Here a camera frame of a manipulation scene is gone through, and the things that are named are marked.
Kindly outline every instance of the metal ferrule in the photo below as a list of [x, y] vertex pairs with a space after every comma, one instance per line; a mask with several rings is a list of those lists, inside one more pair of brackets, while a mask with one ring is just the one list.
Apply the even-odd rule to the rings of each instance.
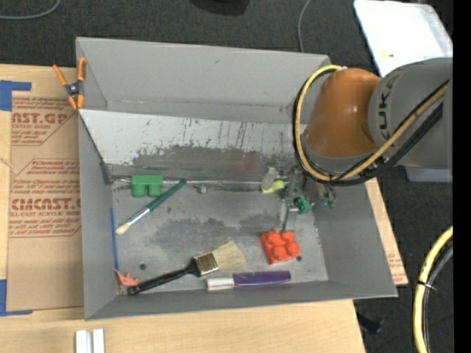
[[146, 208], [145, 210], [143, 210], [142, 212], [139, 212], [137, 214], [135, 214], [133, 217], [131, 217], [131, 219], [127, 222], [129, 225], [132, 225], [134, 224], [136, 221], [140, 220], [141, 218], [143, 218], [147, 213], [150, 212], [150, 209], [149, 208]]

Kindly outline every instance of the paintbrush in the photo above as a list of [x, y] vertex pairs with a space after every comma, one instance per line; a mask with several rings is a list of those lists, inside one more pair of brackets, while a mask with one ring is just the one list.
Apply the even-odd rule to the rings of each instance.
[[181, 187], [186, 184], [186, 180], [180, 180], [175, 186], [170, 188], [168, 191], [157, 197], [156, 199], [152, 200], [148, 205], [146, 205], [142, 210], [137, 212], [133, 217], [129, 220], [124, 222], [118, 229], [116, 229], [116, 234], [121, 235], [124, 234], [131, 225], [135, 224], [141, 218], [143, 218], [147, 213], [152, 212], [155, 208], [161, 205], [165, 200], [167, 200], [170, 196], [172, 196], [175, 192], [177, 192]]
[[186, 274], [194, 274], [201, 277], [214, 271], [238, 271], [245, 269], [246, 261], [244, 254], [232, 241], [228, 241], [211, 252], [192, 257], [190, 263], [183, 269], [154, 277], [136, 286], [128, 288], [131, 296], [139, 294], [145, 290], [166, 284], [174, 279], [179, 279]]

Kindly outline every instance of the red block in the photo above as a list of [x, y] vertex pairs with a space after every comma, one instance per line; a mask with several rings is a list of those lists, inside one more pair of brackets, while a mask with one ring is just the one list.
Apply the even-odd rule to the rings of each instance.
[[294, 241], [294, 232], [271, 230], [260, 236], [268, 263], [278, 263], [296, 259], [300, 255], [300, 245]]

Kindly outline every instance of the green toothbrush handle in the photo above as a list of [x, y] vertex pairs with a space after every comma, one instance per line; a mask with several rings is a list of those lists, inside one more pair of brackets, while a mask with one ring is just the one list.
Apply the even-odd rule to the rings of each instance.
[[153, 211], [159, 205], [161, 205], [165, 200], [167, 200], [170, 196], [172, 196], [175, 192], [177, 192], [181, 187], [186, 184], [186, 180], [180, 180], [175, 186], [170, 188], [168, 191], [157, 197], [153, 202], [151, 202], [147, 207], [149, 208], [149, 212]]

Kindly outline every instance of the brush bristles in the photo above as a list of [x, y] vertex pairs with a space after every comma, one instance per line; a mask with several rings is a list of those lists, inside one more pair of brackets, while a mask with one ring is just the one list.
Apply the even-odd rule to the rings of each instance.
[[242, 251], [233, 240], [212, 251], [220, 271], [238, 271], [245, 269], [246, 261]]

